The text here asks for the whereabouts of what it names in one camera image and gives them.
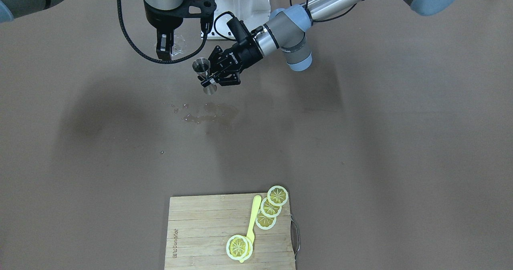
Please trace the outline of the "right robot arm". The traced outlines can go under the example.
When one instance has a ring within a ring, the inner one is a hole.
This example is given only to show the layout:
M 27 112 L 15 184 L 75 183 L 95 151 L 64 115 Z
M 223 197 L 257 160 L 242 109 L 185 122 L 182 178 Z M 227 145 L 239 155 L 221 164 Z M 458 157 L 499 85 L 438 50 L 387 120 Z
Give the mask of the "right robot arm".
M 64 0 L 1 0 L 1 22 L 12 22 L 33 13 L 41 12 L 62 3 Z M 176 64 L 194 56 L 193 53 L 173 60 L 174 31 L 182 25 L 184 18 L 178 9 L 185 5 L 186 0 L 143 0 L 148 22 L 156 29 L 156 54 L 152 58 L 137 47 L 127 33 L 123 20 L 122 1 L 117 0 L 118 22 L 123 36 L 130 47 L 141 57 L 157 64 Z

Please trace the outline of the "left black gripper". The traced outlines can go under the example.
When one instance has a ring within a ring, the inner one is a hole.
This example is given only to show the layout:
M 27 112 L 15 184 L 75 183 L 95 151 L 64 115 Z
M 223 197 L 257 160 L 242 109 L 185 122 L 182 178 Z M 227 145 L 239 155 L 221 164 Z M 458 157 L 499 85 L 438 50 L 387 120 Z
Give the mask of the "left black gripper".
M 240 72 L 264 58 L 254 38 L 235 42 L 230 48 L 214 47 L 208 57 L 208 85 L 240 85 Z

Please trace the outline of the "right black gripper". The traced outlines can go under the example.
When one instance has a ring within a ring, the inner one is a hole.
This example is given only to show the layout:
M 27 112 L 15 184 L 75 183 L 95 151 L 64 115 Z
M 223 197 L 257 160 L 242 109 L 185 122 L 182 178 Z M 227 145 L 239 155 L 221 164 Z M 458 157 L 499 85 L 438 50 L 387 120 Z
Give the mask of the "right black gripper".
M 160 60 L 172 60 L 174 31 L 184 18 L 173 16 L 172 11 L 161 10 L 144 4 L 146 19 L 156 29 L 156 55 Z

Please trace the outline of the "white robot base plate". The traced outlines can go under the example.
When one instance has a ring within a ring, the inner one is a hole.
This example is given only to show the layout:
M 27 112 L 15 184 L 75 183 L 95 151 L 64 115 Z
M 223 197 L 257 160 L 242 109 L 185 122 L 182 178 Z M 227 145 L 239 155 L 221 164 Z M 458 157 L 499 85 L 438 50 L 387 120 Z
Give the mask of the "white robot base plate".
M 266 23 L 271 14 L 271 2 L 269 0 L 216 0 L 217 9 L 214 18 L 217 19 L 216 30 L 212 29 L 208 34 L 208 40 L 234 40 L 234 34 L 227 26 L 232 16 L 227 13 L 218 18 L 224 12 L 231 12 L 236 18 L 242 20 L 251 31 Z

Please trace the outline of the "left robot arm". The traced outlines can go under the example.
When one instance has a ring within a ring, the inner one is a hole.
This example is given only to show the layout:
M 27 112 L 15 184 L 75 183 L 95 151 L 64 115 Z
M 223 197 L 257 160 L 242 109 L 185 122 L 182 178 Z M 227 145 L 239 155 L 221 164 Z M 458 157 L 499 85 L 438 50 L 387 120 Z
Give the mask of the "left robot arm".
M 282 51 L 292 71 L 305 71 L 313 62 L 307 42 L 307 31 L 319 22 L 341 18 L 357 3 L 364 0 L 308 0 L 279 8 L 268 20 L 249 30 L 242 20 L 232 18 L 227 26 L 234 34 L 235 43 L 225 50 L 216 46 L 208 58 L 210 67 L 200 78 L 203 88 L 240 84 L 240 74 L 245 69 Z M 455 0 L 403 0 L 420 16 L 432 16 L 451 5 Z

